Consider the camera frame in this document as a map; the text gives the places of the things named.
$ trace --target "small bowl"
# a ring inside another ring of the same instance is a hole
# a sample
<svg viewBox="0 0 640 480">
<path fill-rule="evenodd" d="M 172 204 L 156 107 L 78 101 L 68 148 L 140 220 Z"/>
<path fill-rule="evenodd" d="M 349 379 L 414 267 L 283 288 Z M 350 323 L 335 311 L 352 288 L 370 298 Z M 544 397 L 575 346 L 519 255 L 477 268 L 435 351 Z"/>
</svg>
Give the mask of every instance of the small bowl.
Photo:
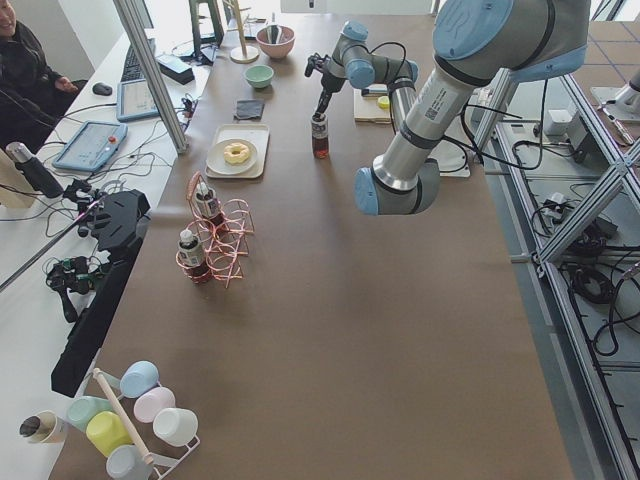
<svg viewBox="0 0 640 480">
<path fill-rule="evenodd" d="M 256 41 L 267 56 L 271 58 L 284 58 L 293 48 L 293 42 L 296 40 L 295 32 L 289 27 L 283 27 L 282 34 L 280 35 L 280 41 L 278 43 L 267 42 L 267 28 L 264 27 L 256 34 Z"/>
<path fill-rule="evenodd" d="M 244 78 L 253 88 L 268 87 L 273 78 L 273 68 L 268 65 L 254 65 L 244 71 Z"/>
</svg>

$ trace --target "black jacket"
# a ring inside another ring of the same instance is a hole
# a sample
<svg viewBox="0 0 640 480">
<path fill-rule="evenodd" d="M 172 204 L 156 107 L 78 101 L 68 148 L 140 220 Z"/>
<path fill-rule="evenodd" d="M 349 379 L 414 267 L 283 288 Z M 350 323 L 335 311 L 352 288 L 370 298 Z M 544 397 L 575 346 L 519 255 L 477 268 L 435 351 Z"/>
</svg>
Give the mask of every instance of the black jacket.
<svg viewBox="0 0 640 480">
<path fill-rule="evenodd" d="M 55 88 L 61 76 L 47 65 L 33 32 L 17 22 L 12 39 L 0 42 L 0 147 L 21 141 L 40 148 L 64 114 Z"/>
</svg>

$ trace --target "tablet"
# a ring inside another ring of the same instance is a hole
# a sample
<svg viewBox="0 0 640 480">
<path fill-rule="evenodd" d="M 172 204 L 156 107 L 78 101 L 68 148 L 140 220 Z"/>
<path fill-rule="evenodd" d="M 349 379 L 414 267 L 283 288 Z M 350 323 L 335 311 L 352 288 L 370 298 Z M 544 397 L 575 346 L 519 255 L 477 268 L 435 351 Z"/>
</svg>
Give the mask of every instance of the tablet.
<svg viewBox="0 0 640 480">
<path fill-rule="evenodd" d="M 95 172 L 104 165 L 127 136 L 122 123 L 85 122 L 52 164 L 56 168 Z"/>
<path fill-rule="evenodd" d="M 116 102 L 116 118 L 119 122 L 131 122 L 159 115 L 144 78 L 120 82 Z"/>
</svg>

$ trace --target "pink wire rack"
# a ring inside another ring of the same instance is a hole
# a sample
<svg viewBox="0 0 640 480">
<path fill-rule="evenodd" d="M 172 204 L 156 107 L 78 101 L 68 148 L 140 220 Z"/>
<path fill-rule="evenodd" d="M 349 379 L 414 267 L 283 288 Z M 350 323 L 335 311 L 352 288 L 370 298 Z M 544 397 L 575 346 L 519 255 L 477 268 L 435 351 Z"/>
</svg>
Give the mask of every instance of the pink wire rack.
<svg viewBox="0 0 640 480">
<path fill-rule="evenodd" d="M 180 262 L 176 254 L 176 262 L 184 274 L 194 283 L 204 283 L 214 278 L 224 282 L 225 288 L 233 279 L 243 278 L 244 273 L 240 257 L 249 255 L 247 235 L 255 233 L 253 218 L 249 205 L 242 199 L 234 198 L 221 204 L 222 222 L 218 225 L 204 218 L 195 201 L 198 184 L 206 184 L 200 172 L 196 172 L 187 188 L 187 203 L 193 215 L 193 221 L 187 225 L 204 247 L 207 271 L 200 272 Z"/>
</svg>

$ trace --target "black cloth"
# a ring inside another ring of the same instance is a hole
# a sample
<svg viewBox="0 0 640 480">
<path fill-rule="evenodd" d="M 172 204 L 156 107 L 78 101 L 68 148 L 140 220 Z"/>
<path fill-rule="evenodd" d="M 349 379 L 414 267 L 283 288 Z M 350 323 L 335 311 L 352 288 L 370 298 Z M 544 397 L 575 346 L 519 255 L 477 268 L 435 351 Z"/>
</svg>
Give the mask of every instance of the black cloth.
<svg viewBox="0 0 640 480">
<path fill-rule="evenodd" d="M 22 142 L 36 152 L 78 92 L 58 90 L 62 75 L 49 65 L 40 42 L 24 24 L 0 41 L 0 147 Z"/>
<path fill-rule="evenodd" d="M 236 113 L 234 117 L 238 120 L 250 120 L 262 118 L 262 111 L 264 110 L 264 100 L 238 100 L 236 102 Z"/>
</svg>

